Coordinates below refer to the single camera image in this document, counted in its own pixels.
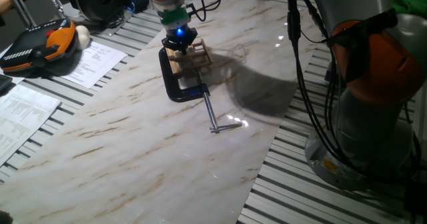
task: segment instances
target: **paper document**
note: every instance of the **paper document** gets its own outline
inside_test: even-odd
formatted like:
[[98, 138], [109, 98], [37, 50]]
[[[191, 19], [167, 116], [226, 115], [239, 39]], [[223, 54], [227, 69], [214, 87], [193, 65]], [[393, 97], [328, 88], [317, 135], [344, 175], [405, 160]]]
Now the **paper document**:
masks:
[[62, 77], [86, 88], [91, 88], [125, 56], [126, 53], [122, 51], [92, 41], [91, 45], [83, 51], [75, 70]]
[[[12, 45], [10, 45], [8, 48], [6, 48], [2, 53], [0, 53], [0, 59], [6, 54], [6, 52], [9, 50], [9, 48], [11, 48]], [[6, 75], [3, 70], [0, 68], [0, 74], [1, 75]], [[12, 83], [14, 84], [18, 84], [20, 82], [22, 82], [22, 80], [24, 80], [24, 77], [12, 77]]]
[[22, 85], [0, 97], [0, 166], [50, 117], [60, 101]]

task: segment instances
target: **wooden block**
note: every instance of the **wooden block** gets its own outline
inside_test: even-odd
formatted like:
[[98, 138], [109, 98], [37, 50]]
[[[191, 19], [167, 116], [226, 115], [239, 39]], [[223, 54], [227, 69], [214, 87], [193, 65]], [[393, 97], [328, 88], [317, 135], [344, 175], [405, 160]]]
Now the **wooden block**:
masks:
[[190, 45], [187, 48], [187, 55], [182, 55], [180, 51], [173, 51], [168, 48], [166, 48], [166, 53], [174, 75], [183, 75], [185, 72], [199, 69], [213, 63], [212, 57], [203, 39], [199, 43]]

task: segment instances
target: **white ball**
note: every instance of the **white ball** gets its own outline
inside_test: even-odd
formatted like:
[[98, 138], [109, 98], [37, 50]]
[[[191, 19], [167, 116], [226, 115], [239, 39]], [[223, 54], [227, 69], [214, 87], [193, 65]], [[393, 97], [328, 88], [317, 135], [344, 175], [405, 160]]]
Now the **white ball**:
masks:
[[85, 26], [77, 26], [75, 28], [77, 31], [77, 50], [84, 50], [89, 45], [91, 40], [91, 35], [89, 30]]

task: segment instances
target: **yellow label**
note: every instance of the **yellow label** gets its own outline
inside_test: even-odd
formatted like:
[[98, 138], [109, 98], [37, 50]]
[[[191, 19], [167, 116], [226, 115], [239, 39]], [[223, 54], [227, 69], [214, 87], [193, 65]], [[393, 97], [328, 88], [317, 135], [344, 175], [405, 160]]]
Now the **yellow label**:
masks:
[[322, 161], [322, 166], [328, 169], [329, 171], [335, 173], [336, 169], [338, 168], [337, 165], [333, 164], [332, 162], [328, 161], [326, 158]]

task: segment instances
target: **white marble surface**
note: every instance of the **white marble surface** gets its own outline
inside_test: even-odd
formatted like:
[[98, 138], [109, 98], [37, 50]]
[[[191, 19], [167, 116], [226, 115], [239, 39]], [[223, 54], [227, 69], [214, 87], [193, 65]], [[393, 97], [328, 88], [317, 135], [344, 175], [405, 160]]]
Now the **white marble surface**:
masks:
[[[218, 123], [247, 127], [211, 134], [203, 99], [168, 99], [163, 30], [0, 188], [0, 210], [20, 224], [235, 223], [296, 90], [286, 13], [283, 3], [223, 0], [189, 24], [213, 53], [203, 80]], [[301, 39], [303, 68], [314, 48]]]

